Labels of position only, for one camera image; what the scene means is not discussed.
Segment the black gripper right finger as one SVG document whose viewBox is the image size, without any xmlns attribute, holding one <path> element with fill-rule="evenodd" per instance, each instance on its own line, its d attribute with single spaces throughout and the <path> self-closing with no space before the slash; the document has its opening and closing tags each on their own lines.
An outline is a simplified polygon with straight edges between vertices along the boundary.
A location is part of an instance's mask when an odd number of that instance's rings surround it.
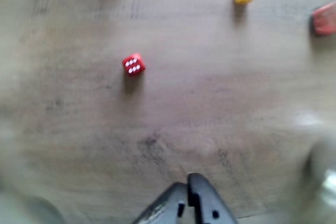
<svg viewBox="0 0 336 224">
<path fill-rule="evenodd" d="M 222 197 L 202 174 L 188 174 L 187 190 L 188 205 L 194 208 L 196 223 L 237 223 Z"/>
</svg>

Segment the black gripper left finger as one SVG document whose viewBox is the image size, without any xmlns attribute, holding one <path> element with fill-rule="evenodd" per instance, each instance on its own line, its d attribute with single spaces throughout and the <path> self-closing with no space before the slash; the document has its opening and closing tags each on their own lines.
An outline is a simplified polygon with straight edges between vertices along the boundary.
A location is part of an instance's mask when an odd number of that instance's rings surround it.
<svg viewBox="0 0 336 224">
<path fill-rule="evenodd" d="M 187 185 L 173 183 L 151 203 L 133 224 L 176 224 L 187 205 Z"/>
</svg>

